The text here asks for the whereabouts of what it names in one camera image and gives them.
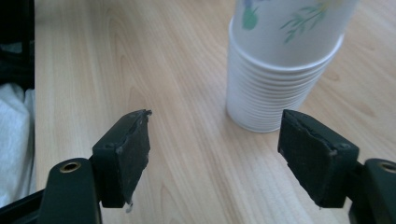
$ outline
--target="light wood tabletop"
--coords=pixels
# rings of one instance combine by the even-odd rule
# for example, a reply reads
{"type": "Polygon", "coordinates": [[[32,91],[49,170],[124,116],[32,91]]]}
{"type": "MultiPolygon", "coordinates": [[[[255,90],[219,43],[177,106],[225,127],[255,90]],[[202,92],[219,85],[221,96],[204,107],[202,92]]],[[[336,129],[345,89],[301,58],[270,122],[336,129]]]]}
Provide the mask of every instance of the light wood tabletop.
{"type": "MultiPolygon", "coordinates": [[[[149,163],[131,213],[105,223],[348,223],[320,209],[277,153],[225,109],[232,0],[35,0],[37,188],[89,158],[124,114],[151,109],[149,163]]],[[[361,0],[300,111],[396,161],[396,2],[361,0]]]]}

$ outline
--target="black chair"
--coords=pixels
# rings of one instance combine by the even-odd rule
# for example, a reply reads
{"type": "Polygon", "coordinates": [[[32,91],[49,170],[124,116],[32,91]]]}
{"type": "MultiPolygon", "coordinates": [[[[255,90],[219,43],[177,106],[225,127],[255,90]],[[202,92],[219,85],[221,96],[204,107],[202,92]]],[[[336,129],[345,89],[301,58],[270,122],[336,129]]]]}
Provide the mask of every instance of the black chair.
{"type": "Polygon", "coordinates": [[[34,0],[0,0],[0,84],[35,87],[34,39],[34,0]],[[16,43],[21,44],[21,52],[4,48],[16,43]]]}

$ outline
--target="white cloth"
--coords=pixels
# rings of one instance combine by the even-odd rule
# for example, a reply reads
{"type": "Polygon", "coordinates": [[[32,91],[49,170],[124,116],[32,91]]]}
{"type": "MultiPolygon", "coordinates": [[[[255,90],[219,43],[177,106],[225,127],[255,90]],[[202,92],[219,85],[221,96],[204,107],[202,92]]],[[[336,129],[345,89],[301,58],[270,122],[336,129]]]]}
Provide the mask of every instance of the white cloth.
{"type": "Polygon", "coordinates": [[[35,192],[35,91],[0,86],[0,207],[35,192]]]}

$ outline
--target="wooden table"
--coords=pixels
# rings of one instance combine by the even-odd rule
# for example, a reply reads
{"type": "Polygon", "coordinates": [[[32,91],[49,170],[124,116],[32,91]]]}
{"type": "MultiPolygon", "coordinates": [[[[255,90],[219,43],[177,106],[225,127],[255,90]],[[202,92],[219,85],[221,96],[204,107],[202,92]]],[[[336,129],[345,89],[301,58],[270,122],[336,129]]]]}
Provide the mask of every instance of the wooden table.
{"type": "MultiPolygon", "coordinates": [[[[319,209],[276,152],[225,110],[234,1],[35,0],[37,188],[60,161],[89,158],[124,114],[152,109],[148,168],[132,213],[105,223],[348,223],[319,209]]],[[[301,107],[396,161],[396,4],[362,0],[343,47],[301,107]]]]}

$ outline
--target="screw hole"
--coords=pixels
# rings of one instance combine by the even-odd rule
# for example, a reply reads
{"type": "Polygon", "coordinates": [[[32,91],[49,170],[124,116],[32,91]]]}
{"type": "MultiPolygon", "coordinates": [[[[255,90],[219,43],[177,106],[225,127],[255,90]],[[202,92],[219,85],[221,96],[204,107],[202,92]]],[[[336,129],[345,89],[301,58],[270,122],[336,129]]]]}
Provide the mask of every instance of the screw hole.
{"type": "Polygon", "coordinates": [[[71,161],[65,165],[63,165],[60,169],[61,173],[71,173],[76,171],[79,167],[81,166],[81,164],[79,162],[76,161],[71,161]]]}
{"type": "Polygon", "coordinates": [[[388,162],[380,162],[379,166],[387,172],[396,174],[396,166],[388,162]]]}

